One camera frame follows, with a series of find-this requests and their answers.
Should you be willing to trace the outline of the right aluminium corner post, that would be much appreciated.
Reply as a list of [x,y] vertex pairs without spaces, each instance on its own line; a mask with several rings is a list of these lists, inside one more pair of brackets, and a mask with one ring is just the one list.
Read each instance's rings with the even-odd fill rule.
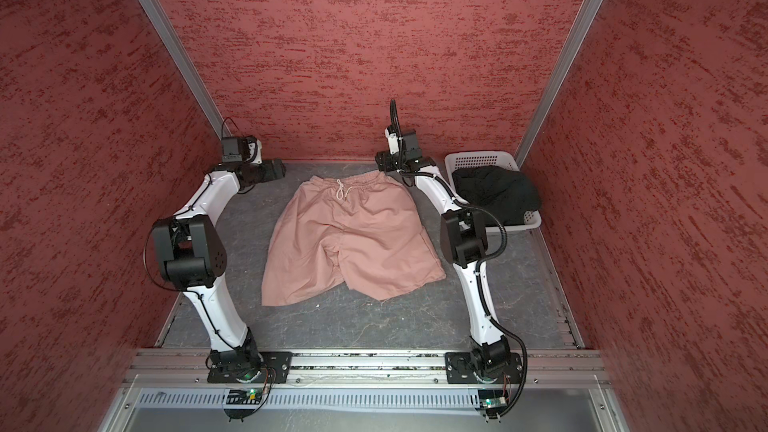
[[518,166],[522,166],[530,154],[603,1],[582,0],[540,101],[516,150],[515,161]]

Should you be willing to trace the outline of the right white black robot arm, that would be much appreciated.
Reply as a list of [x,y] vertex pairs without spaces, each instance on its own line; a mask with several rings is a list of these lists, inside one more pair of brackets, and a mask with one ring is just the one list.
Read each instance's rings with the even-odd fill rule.
[[383,172],[396,172],[407,186],[420,190],[440,213],[442,255],[457,272],[470,319],[472,350],[468,368],[491,381],[513,361],[508,338],[495,324],[487,281],[488,239],[485,213],[466,202],[443,178],[436,163],[422,155],[418,138],[398,126],[386,128],[388,149],[376,154]]

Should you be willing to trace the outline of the right green circuit board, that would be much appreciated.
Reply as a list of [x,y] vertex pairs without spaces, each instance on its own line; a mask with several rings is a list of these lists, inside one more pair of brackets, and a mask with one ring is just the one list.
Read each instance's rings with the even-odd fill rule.
[[498,414],[508,406],[508,393],[501,389],[482,389],[477,391],[478,406],[482,411]]

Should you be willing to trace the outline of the pink shorts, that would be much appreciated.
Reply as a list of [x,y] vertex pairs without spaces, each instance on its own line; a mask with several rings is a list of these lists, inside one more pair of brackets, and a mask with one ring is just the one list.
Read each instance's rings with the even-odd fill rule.
[[446,277],[406,187],[380,171],[303,182],[275,225],[261,286],[268,307],[338,285],[377,301]]

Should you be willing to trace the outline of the left aluminium corner post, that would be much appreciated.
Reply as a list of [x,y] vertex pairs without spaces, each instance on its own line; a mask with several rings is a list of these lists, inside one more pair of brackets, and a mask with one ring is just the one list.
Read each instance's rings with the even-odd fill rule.
[[194,96],[211,127],[221,138],[229,132],[225,120],[208,91],[191,57],[182,44],[160,0],[138,0],[151,25],[161,39],[187,87]]

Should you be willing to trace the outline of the white plastic basket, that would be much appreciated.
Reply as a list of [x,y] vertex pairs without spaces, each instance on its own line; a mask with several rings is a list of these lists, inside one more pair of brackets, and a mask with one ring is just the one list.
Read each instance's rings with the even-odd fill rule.
[[[448,154],[444,159],[446,171],[448,173],[449,183],[454,188],[454,181],[451,177],[453,171],[462,168],[475,168],[482,166],[499,166],[508,170],[520,171],[519,166],[510,153],[502,151],[477,151],[477,152],[459,152]],[[516,233],[532,229],[537,229],[541,226],[541,215],[537,212],[529,212],[525,214],[525,224],[519,226],[505,226],[507,233]]]

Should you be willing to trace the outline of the black shorts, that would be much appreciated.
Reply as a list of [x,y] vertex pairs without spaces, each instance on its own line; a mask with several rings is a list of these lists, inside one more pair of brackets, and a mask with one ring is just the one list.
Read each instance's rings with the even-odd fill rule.
[[542,205],[533,182],[519,171],[489,165],[457,169],[451,177],[462,198],[490,211],[505,226],[524,225],[525,214]]

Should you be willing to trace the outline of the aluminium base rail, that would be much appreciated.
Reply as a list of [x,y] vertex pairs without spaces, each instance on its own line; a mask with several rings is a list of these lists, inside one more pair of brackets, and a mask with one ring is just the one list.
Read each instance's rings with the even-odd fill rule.
[[[419,349],[295,349],[289,388],[446,386],[445,352]],[[120,384],[209,387],[205,349],[138,350]],[[531,350],[527,385],[533,388],[598,388],[612,381],[595,350]]]

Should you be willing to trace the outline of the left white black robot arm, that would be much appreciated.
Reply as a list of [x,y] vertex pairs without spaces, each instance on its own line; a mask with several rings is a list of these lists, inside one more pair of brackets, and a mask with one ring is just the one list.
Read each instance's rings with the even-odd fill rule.
[[208,334],[210,383],[251,383],[267,378],[268,367],[226,284],[228,258],[216,223],[232,198],[285,175],[286,167],[279,159],[222,162],[205,175],[179,211],[157,220],[149,233],[164,281],[160,287],[189,299]]

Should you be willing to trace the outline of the aluminium corner post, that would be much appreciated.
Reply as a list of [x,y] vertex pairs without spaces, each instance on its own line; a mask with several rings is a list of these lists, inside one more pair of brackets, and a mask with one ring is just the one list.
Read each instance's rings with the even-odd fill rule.
[[191,57],[182,44],[160,0],[138,0],[151,25],[161,39],[187,87],[194,96],[211,127],[221,138],[229,132],[225,120],[208,91]]
[[530,154],[603,1],[582,0],[540,101],[516,150],[515,161],[518,166],[522,166]]

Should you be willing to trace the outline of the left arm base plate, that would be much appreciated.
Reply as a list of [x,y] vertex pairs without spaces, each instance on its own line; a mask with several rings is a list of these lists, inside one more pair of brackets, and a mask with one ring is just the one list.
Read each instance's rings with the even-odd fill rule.
[[251,384],[266,381],[282,384],[287,380],[291,360],[291,352],[212,351],[205,362],[207,382]]

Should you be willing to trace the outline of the green circuit board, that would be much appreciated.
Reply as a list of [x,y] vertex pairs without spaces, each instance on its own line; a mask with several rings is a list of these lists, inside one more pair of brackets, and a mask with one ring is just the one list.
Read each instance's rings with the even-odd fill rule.
[[263,393],[256,389],[230,389],[225,404],[227,406],[259,406]]
[[508,406],[508,393],[501,389],[482,389],[477,391],[478,406],[482,411],[498,414]]

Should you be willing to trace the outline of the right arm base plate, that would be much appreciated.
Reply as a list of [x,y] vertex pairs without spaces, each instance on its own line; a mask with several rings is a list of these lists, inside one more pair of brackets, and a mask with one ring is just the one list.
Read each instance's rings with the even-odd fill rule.
[[519,384],[524,367],[518,353],[492,356],[479,349],[471,352],[447,352],[446,376],[449,384],[501,385],[504,381]]

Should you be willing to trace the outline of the left green circuit board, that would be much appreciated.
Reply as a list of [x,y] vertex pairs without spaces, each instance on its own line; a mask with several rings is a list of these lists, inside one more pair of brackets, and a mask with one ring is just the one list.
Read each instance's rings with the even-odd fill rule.
[[256,389],[230,389],[225,404],[227,406],[259,406],[263,393]]

